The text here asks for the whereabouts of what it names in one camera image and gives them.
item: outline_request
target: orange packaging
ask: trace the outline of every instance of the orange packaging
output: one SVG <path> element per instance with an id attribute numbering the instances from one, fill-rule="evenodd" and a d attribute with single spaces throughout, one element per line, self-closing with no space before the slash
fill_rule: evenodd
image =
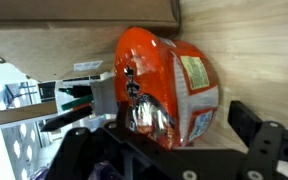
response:
<path id="1" fill-rule="evenodd" d="M 130 129 L 166 148 L 200 137 L 214 119 L 218 79 L 195 46 L 128 29 L 115 54 L 115 91 L 128 101 Z"/>

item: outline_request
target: black plastic part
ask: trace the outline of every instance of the black plastic part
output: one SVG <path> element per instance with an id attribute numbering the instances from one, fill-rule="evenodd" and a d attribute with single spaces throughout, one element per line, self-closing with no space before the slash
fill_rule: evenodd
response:
<path id="1" fill-rule="evenodd" d="M 240 101 L 232 101 L 228 114 L 228 123 L 239 135 L 247 147 L 250 147 L 262 120 Z"/>
<path id="2" fill-rule="evenodd" d="M 64 127 L 72 122 L 80 120 L 86 116 L 92 114 L 92 107 L 87 106 L 75 111 L 71 111 L 62 115 L 59 115 L 55 118 L 49 119 L 44 127 L 41 129 L 41 132 L 51 132 Z"/>
<path id="3" fill-rule="evenodd" d="M 94 133 L 85 128 L 69 131 L 47 179 L 86 179 L 94 164 L 103 161 L 127 180 L 185 179 L 188 171 L 198 180 L 288 179 L 276 171 L 278 160 L 288 162 L 288 131 L 276 122 L 262 122 L 241 102 L 231 103 L 229 123 L 249 146 L 247 154 L 229 149 L 166 150 L 125 127 L 127 108 L 127 103 L 120 104 L 116 128 L 106 124 Z"/>
<path id="4" fill-rule="evenodd" d="M 72 95 L 74 98 L 81 98 L 92 94 L 90 86 L 73 86 L 73 88 L 59 88 L 60 92 Z"/>

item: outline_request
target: wooden panel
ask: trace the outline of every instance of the wooden panel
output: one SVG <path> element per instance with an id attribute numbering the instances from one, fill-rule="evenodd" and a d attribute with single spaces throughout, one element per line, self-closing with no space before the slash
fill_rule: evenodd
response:
<path id="1" fill-rule="evenodd" d="M 130 26 L 172 34 L 177 22 L 0 23 L 0 57 L 39 81 L 100 74 L 113 66 L 118 38 Z M 74 72 L 74 63 L 103 60 L 98 69 Z"/>
<path id="2" fill-rule="evenodd" d="M 41 120 L 57 115 L 55 101 L 0 111 L 0 128 L 9 123 L 21 124 L 27 120 Z"/>
<path id="3" fill-rule="evenodd" d="M 174 21 L 171 0 L 0 0 L 0 20 Z"/>
<path id="4" fill-rule="evenodd" d="M 241 100 L 288 127 L 288 0 L 184 0 L 182 13 L 181 38 L 219 75 L 217 121 L 226 122 L 229 102 Z"/>

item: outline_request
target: product label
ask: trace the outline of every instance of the product label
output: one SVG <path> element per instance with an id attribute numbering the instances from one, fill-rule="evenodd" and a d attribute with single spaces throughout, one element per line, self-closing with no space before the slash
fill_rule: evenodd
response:
<path id="1" fill-rule="evenodd" d="M 203 134 L 211 123 L 212 117 L 213 111 L 209 111 L 207 113 L 197 116 L 195 119 L 194 128 L 191 135 L 189 136 L 188 141 L 192 141 L 196 137 L 199 137 L 201 134 Z"/>
<path id="2" fill-rule="evenodd" d="M 132 100 L 132 106 L 135 106 L 135 100 L 138 99 L 138 97 L 140 96 L 139 93 L 141 90 L 141 86 L 134 81 L 135 70 L 128 65 L 126 68 L 124 68 L 124 75 L 127 78 L 125 86 L 128 97 Z"/>
<path id="3" fill-rule="evenodd" d="M 83 63 L 75 63 L 74 71 L 88 71 L 92 69 L 97 69 L 103 61 L 91 61 L 91 62 L 83 62 Z"/>
<path id="4" fill-rule="evenodd" d="M 188 74 L 192 90 L 210 85 L 206 69 L 199 57 L 181 56 L 181 61 Z"/>

